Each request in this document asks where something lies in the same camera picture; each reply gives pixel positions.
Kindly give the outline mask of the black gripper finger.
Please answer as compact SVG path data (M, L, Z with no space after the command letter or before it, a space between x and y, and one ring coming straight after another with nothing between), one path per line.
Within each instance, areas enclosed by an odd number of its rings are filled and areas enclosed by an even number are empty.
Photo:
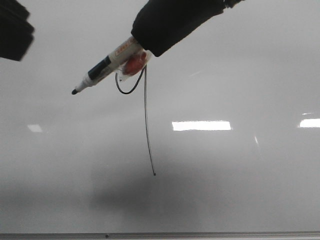
M224 0L149 0L133 21L131 35L160 57L226 7Z

